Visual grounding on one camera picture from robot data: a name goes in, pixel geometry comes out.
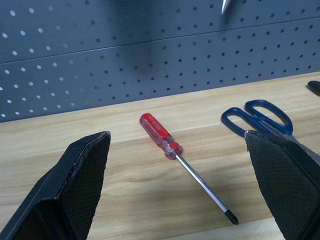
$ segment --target wooden surface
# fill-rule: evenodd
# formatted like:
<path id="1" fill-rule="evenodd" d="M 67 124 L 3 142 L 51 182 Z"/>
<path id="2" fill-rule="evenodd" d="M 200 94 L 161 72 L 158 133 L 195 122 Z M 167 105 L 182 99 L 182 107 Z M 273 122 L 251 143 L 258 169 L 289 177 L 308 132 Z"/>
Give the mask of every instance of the wooden surface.
<path id="1" fill-rule="evenodd" d="M 319 97 L 305 87 L 311 80 L 319 81 L 320 74 L 1 123 L 0 229 L 71 142 L 107 130 L 112 141 L 88 239 L 188 240 L 188 234 L 197 233 L 197 239 L 283 240 L 244 140 L 221 124 L 220 116 L 249 100 L 268 100 L 292 119 L 295 137 L 318 152 Z M 231 226 L 179 162 L 164 157 L 139 124 L 146 112 L 184 147 L 185 159 L 235 213 L 240 226 Z"/>

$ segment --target screwdriver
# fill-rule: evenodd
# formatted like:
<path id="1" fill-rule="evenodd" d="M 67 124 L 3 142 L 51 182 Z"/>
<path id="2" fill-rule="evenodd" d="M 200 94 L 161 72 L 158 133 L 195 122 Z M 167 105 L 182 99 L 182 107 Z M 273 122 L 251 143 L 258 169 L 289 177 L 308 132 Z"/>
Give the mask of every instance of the screwdriver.
<path id="1" fill-rule="evenodd" d="M 195 178 L 195 180 L 203 187 L 206 193 L 224 212 L 228 219 L 235 225 L 239 225 L 236 216 L 226 207 L 226 205 L 210 190 L 208 185 L 201 177 L 192 169 L 192 167 L 181 156 L 183 148 L 168 131 L 157 121 L 150 113 L 145 113 L 140 117 L 140 124 L 149 134 L 152 140 L 164 151 L 164 155 L 171 160 L 178 160 L 182 166 Z"/>

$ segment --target textured rubber pad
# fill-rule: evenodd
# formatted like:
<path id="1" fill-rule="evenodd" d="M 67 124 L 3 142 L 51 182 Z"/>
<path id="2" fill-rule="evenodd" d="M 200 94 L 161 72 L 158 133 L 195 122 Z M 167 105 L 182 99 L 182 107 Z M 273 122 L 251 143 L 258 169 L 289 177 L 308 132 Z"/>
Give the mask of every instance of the textured rubber pad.
<path id="1" fill-rule="evenodd" d="M 261 193 L 286 240 L 320 239 L 320 167 L 294 142 L 245 136 Z"/>

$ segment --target scissors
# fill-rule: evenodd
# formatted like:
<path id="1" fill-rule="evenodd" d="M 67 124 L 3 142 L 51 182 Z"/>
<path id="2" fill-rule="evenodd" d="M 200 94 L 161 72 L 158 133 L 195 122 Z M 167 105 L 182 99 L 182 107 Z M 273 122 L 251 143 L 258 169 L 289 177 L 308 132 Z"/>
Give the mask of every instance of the scissors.
<path id="1" fill-rule="evenodd" d="M 275 114 L 283 122 L 283 124 L 277 123 L 276 121 L 256 110 L 254 107 L 262 107 L 269 110 Z M 240 137 L 245 137 L 246 130 L 237 126 L 228 118 L 229 116 L 238 116 L 259 132 L 278 136 L 298 144 L 318 165 L 320 165 L 320 156 L 298 142 L 298 140 L 293 136 L 293 123 L 288 115 L 280 108 L 273 105 L 271 102 L 258 99 L 247 101 L 244 105 L 244 110 L 246 112 L 238 107 L 232 107 L 228 109 L 221 115 L 221 122 Z"/>
<path id="2" fill-rule="evenodd" d="M 230 2 L 231 2 L 231 0 L 223 0 L 221 15 L 223 15 L 225 13 L 225 11 L 227 10 L 227 7 L 229 6 Z"/>

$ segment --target blue scissors handle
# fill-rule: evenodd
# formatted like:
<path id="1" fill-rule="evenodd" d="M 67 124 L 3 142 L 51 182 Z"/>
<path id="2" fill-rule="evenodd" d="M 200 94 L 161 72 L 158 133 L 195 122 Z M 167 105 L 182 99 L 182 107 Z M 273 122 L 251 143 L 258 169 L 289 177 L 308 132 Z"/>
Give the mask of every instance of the blue scissors handle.
<path id="1" fill-rule="evenodd" d="M 254 107 L 262 107 L 270 112 L 274 113 L 284 124 L 277 123 L 271 118 L 267 117 L 263 113 L 256 110 Z M 228 117 L 229 116 L 238 116 L 248 123 L 254 129 L 261 131 L 266 134 L 274 135 L 272 131 L 265 124 L 271 126 L 272 128 L 277 129 L 284 135 L 292 135 L 293 133 L 293 124 L 288 117 L 280 108 L 273 105 L 272 103 L 266 100 L 253 100 L 248 101 L 244 105 L 244 109 L 249 113 L 241 110 L 237 107 L 232 107 L 225 111 L 221 116 L 221 122 L 226 125 L 230 130 L 239 136 L 243 137 L 245 135 L 245 130 L 236 124 L 234 124 Z"/>

